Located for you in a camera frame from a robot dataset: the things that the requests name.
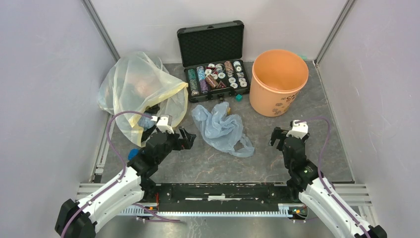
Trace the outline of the light blue plastic bag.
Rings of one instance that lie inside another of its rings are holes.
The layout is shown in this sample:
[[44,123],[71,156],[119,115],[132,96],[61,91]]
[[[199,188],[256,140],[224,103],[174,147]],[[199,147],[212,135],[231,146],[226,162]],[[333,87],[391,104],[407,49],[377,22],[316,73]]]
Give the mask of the light blue plastic bag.
[[216,150],[239,158],[253,156],[255,148],[244,133],[242,118],[228,115],[228,109],[228,102],[215,105],[211,111],[197,105],[192,109],[192,118],[203,140]]

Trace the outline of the orange plastic trash bin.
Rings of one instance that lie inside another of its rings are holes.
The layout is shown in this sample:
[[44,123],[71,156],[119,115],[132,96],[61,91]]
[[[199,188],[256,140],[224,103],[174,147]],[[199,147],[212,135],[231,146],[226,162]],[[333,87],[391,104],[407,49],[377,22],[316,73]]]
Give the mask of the orange plastic trash bin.
[[308,78],[308,66],[297,54],[280,49],[266,51],[252,66],[250,104],[263,116],[278,117],[288,111]]

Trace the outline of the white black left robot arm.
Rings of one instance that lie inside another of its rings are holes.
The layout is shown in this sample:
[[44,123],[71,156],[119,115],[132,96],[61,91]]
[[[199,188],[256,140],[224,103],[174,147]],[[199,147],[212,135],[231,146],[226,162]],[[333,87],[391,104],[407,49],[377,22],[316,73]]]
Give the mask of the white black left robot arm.
[[59,211],[55,231],[62,238],[94,238],[114,216],[134,203],[154,202],[158,195],[151,176],[172,152],[193,147],[196,135],[183,127],[179,133],[155,132],[113,180],[86,197],[65,201]]

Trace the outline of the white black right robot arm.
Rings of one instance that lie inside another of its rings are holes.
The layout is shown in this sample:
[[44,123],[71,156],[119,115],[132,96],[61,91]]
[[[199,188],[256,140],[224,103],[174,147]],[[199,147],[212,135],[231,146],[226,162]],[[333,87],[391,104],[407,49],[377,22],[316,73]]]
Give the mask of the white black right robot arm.
[[296,126],[291,130],[275,127],[269,141],[283,154],[290,179],[286,196],[303,202],[329,228],[336,238],[385,238],[380,225],[373,226],[354,211],[333,189],[318,167],[306,157],[308,130]]

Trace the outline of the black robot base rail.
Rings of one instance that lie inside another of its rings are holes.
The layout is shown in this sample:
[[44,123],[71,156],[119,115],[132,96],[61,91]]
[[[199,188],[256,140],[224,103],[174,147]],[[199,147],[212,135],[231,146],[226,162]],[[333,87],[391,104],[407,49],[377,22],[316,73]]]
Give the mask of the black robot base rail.
[[279,205],[302,207],[285,183],[160,183],[142,203],[162,212],[274,212]]

